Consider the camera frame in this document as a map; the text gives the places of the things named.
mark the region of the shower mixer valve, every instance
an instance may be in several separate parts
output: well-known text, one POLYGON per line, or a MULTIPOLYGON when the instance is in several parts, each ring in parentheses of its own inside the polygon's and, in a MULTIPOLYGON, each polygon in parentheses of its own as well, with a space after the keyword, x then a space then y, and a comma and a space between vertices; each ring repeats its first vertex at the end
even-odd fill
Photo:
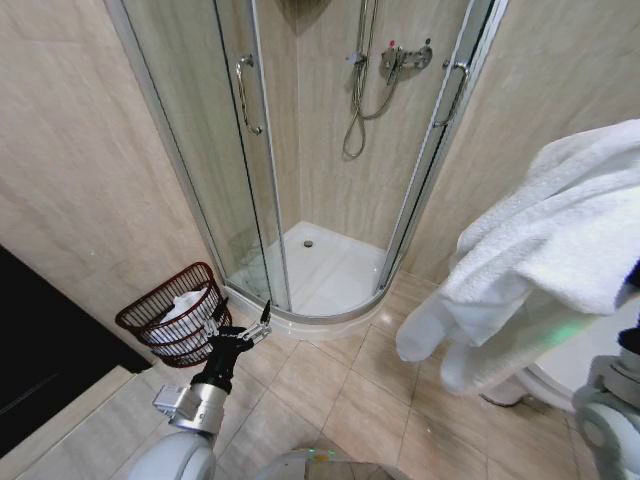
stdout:
POLYGON ((395 40, 389 42, 389 47, 382 52, 382 66, 389 70, 387 85, 391 85, 398 73, 403 68, 415 68, 424 70, 433 58, 433 50, 429 45, 431 39, 427 38, 419 50, 405 50, 400 45, 396 46, 395 40))

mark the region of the wicker basket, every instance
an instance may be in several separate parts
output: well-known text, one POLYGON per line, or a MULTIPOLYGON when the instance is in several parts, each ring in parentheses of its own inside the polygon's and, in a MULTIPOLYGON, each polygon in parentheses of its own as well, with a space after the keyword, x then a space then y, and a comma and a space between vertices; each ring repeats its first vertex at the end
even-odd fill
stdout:
POLYGON ((185 268, 116 315, 117 325, 172 367, 190 367, 207 359, 211 352, 207 335, 210 322, 216 327, 232 324, 211 267, 203 262, 185 268), (191 308, 162 321, 173 309, 175 297, 203 289, 204 294, 191 308))

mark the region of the toilet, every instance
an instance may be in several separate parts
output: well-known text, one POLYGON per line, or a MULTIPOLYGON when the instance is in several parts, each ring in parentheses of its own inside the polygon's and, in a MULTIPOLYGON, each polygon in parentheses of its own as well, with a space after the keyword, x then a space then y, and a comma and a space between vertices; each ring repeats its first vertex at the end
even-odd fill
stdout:
POLYGON ((615 315, 602 317, 580 333, 539 357, 532 365, 482 394, 496 405, 515 405, 525 395, 554 407, 573 412, 571 398, 587 383, 591 361, 598 355, 620 352, 618 333, 635 327, 640 312, 636 295, 615 315))

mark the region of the shower door handle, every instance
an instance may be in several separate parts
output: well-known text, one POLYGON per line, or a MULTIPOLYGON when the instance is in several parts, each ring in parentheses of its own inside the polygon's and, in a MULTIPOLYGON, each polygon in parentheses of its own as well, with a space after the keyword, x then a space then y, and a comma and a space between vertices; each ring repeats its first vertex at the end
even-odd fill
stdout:
POLYGON ((453 68, 459 68, 460 70, 462 70, 462 81, 460 82, 460 85, 458 85, 458 91, 456 92, 456 96, 453 98, 453 104, 451 105, 451 110, 449 110, 447 119, 443 121, 436 120, 435 122, 433 122, 434 127, 445 127, 449 124, 453 116, 456 114, 456 111, 458 110, 460 97, 462 97, 462 92, 464 91, 465 87, 467 86, 467 82, 469 81, 469 67, 466 63, 456 62, 453 65, 453 68))
POLYGON ((244 82, 242 81, 242 68, 245 65, 253 67, 253 55, 243 55, 236 63, 236 79, 238 80, 238 93, 240 94, 240 106, 242 107, 242 117, 244 118, 244 124, 249 131, 254 135, 260 135, 262 133, 262 127, 254 127, 249 121, 249 115, 247 114, 247 96, 244 91, 244 82))

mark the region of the floor tile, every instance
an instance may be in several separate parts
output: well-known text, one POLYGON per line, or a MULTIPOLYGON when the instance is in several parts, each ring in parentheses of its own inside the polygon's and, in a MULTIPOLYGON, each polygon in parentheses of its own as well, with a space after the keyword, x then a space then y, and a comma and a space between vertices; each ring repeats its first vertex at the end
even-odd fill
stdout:
POLYGON ((593 460, 591 449, 584 443, 582 436, 577 430, 571 430, 571 443, 573 444, 575 459, 578 463, 580 480, 598 480, 600 476, 598 475, 598 469, 593 460))
POLYGON ((568 424, 566 412, 560 410, 559 408, 552 407, 548 403, 544 403, 542 400, 538 400, 531 395, 525 395, 521 401, 526 406, 533 408, 537 412, 546 415, 547 417, 555 420, 558 423, 562 423, 565 425, 568 424))
POLYGON ((140 457, 147 452, 151 447, 155 445, 155 443, 163 437, 167 435, 171 435, 172 433, 179 432, 180 430, 176 427, 169 425, 169 419, 167 421, 162 422, 158 427, 151 432, 151 434, 145 439, 145 441, 133 452, 133 454, 124 462, 120 468, 116 471, 116 473, 111 477, 110 480, 127 480, 129 478, 129 473, 131 469, 136 464, 136 462, 140 459, 140 457))
POLYGON ((403 362, 393 338, 375 327, 369 329, 353 370, 409 405, 415 388, 418 364, 403 362))
POLYGON ((269 389, 322 429, 348 371, 319 348, 300 342, 269 389))
POLYGON ((151 404, 155 394, 133 378, 54 450, 64 450, 82 478, 109 478, 166 420, 151 404))
POLYGON ((577 478, 566 424, 525 404, 489 405, 487 412, 489 457, 524 478, 577 478))
POLYGON ((213 449, 218 457, 223 454, 266 390, 264 385, 238 366, 234 369, 231 384, 231 395, 224 402, 224 419, 213 449))
POLYGON ((320 432, 267 391, 220 458, 230 479, 251 478, 278 455, 311 447, 320 432))
POLYGON ((344 458, 351 458, 347 452, 342 450, 337 443, 330 440, 324 433, 321 433, 316 443, 313 444, 313 448, 316 450, 328 450, 334 452, 336 455, 339 455, 344 458))
POLYGON ((140 373, 140 378, 156 393, 163 385, 185 385, 185 376, 181 368, 173 368, 158 360, 151 368, 140 373))
POLYGON ((398 467, 413 480, 486 478, 486 456, 446 426, 411 411, 398 467))
POLYGON ((409 273, 398 272, 373 324, 387 335, 395 337, 407 315, 436 288, 436 285, 424 282, 409 273))
POLYGON ((0 479, 17 477, 45 455, 134 375, 117 366, 0 458, 0 479))
POLYGON ((323 433, 359 462, 393 465, 408 414, 407 405, 351 371, 323 433))
POLYGON ((353 365, 353 361, 358 355, 358 352, 360 351, 360 347, 362 346, 362 342, 366 334, 367 329, 363 328, 359 332, 348 335, 344 338, 326 340, 322 342, 313 341, 311 343, 323 352, 331 355, 339 362, 342 362, 347 367, 351 367, 351 365, 353 365))
POLYGON ((86 478, 76 468, 69 453, 58 445, 31 465, 18 477, 18 480, 85 480, 86 478))
POLYGON ((427 359, 421 364, 411 407, 486 452, 487 402, 477 395, 458 397, 447 392, 440 381, 439 360, 427 359))
POLYGON ((489 475, 489 480, 525 480, 523 477, 509 471, 500 462, 497 462, 492 458, 489 459, 487 473, 489 475))
POLYGON ((254 348, 241 354, 237 365, 263 385, 269 386, 297 344, 298 340, 274 332, 254 348))

